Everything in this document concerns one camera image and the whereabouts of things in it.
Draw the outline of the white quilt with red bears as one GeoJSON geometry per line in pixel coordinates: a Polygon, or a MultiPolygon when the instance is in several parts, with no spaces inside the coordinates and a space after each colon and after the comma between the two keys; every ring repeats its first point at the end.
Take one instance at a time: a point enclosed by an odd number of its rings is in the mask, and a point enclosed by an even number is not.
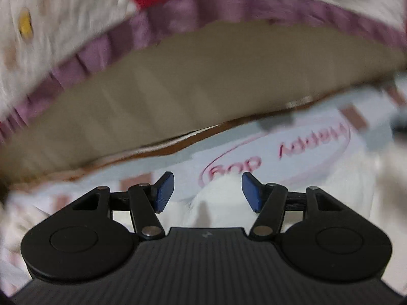
{"type": "Polygon", "coordinates": [[[215,21],[258,19],[406,46],[406,0],[1,0],[1,140],[133,50],[215,21]]]}

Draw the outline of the beige bed base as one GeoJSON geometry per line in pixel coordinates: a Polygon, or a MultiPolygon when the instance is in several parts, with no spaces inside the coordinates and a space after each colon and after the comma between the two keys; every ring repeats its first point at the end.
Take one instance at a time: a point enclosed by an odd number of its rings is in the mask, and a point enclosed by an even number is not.
{"type": "Polygon", "coordinates": [[[328,27],[213,23],[129,52],[119,27],[53,70],[1,126],[1,180],[27,182],[391,77],[406,49],[328,27]]]}

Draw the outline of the checkered floor rug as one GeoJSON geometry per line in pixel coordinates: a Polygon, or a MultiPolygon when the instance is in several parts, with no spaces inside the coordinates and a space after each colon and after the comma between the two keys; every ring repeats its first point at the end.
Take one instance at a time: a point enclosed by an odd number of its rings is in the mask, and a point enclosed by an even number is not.
{"type": "Polygon", "coordinates": [[[97,185],[124,190],[173,172],[177,195],[191,196],[214,180],[251,172],[264,181],[295,185],[327,174],[365,150],[366,134],[406,107],[406,78],[340,94],[309,110],[262,118],[227,130],[211,127],[178,141],[128,152],[90,171],[22,187],[24,195],[78,195],[97,185]]]}

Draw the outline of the cream fleece zip jacket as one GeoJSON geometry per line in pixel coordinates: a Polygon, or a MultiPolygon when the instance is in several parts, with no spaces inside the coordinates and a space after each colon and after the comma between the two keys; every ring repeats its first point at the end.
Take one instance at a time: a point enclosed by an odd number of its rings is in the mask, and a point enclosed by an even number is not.
{"type": "Polygon", "coordinates": [[[46,217],[98,186],[125,191],[138,183],[156,181],[172,172],[175,190],[159,220],[173,226],[249,228],[255,213],[241,190],[241,177],[251,172],[264,183],[275,182],[291,191],[317,186],[382,228],[393,243],[385,282],[406,292],[406,210],[396,203],[399,172],[395,156],[385,152],[386,139],[368,140],[353,134],[308,149],[302,155],[278,156],[276,142],[266,136],[234,146],[219,160],[219,148],[192,154],[127,160],[93,172],[15,185],[1,223],[1,290],[13,295],[30,281],[20,254],[27,231],[46,217]]]}

